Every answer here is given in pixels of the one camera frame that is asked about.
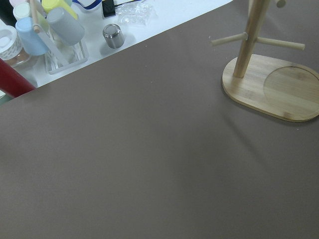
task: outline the gray tabletop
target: gray tabletop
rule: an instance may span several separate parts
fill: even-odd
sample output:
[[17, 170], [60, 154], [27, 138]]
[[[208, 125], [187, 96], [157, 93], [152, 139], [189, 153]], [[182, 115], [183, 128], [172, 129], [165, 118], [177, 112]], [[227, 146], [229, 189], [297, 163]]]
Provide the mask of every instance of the gray tabletop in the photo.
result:
[[[256, 54], [318, 71], [319, 2], [271, 4]], [[1, 239], [317, 239], [319, 120], [286, 122], [221, 86], [247, 1], [0, 107]]]

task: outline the wooden peg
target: wooden peg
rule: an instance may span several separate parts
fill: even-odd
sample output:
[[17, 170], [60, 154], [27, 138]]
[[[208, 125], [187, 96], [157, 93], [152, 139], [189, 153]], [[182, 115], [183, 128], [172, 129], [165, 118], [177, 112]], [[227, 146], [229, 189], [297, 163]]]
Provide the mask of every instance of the wooden peg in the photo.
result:
[[248, 35], [246, 32], [241, 33], [241, 34], [237, 34], [237, 35], [233, 35], [233, 36], [227, 36], [224, 38], [220, 38], [220, 39], [216, 39], [216, 40], [212, 40], [210, 41], [210, 43], [212, 44], [212, 46], [217, 46], [217, 45], [221, 45], [221, 44], [225, 44], [228, 42], [232, 42], [232, 41], [239, 41], [239, 40], [247, 40], [248, 39]]
[[30, 1], [32, 21], [33, 21], [33, 24], [35, 24], [35, 26], [33, 26], [33, 30], [36, 33], [39, 33], [39, 32], [41, 32], [41, 28], [38, 26], [39, 20], [38, 20], [38, 16], [37, 16], [36, 5], [35, 5], [34, 0], [29, 0], [29, 1]]
[[304, 50], [305, 49], [304, 44], [289, 42], [289, 41], [280, 41], [280, 40], [274, 40], [274, 39], [263, 38], [263, 37], [257, 37], [256, 41], [259, 43], [263, 43], [263, 44], [288, 47], [288, 48], [292, 48], [292, 49], [296, 49], [296, 50]]

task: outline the blue lanyard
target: blue lanyard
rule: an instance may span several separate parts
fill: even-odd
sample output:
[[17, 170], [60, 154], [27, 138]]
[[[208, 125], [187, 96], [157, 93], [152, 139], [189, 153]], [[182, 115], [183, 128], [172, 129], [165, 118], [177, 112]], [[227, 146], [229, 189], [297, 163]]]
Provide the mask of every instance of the blue lanyard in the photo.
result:
[[88, 6], [84, 6], [82, 3], [80, 3], [78, 0], [72, 0], [72, 2], [75, 2], [75, 3], [78, 3], [80, 4], [84, 9], [86, 10], [90, 10], [92, 8], [95, 8], [98, 4], [100, 4], [102, 0], [95, 0], [93, 3], [91, 3], [90, 5]]

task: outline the wooden mug tree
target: wooden mug tree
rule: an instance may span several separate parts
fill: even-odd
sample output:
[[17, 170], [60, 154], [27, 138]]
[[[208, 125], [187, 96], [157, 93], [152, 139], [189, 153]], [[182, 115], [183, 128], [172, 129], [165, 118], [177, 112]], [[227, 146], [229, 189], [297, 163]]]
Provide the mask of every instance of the wooden mug tree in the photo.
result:
[[[256, 42], [303, 50], [304, 44], [259, 37], [271, 0], [249, 0], [246, 31], [211, 41], [213, 46], [242, 40], [239, 56], [224, 69], [222, 82], [234, 101], [287, 121], [307, 121], [319, 115], [319, 74], [306, 66], [253, 55]], [[278, 7], [285, 0], [275, 0]]]

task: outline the plastic bag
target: plastic bag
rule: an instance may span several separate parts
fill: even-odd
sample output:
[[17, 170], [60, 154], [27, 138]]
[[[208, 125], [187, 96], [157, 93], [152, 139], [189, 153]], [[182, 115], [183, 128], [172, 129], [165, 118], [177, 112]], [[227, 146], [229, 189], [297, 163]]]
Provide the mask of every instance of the plastic bag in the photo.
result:
[[153, 11], [153, 6], [143, 1], [128, 2], [115, 8], [119, 23], [146, 25]]

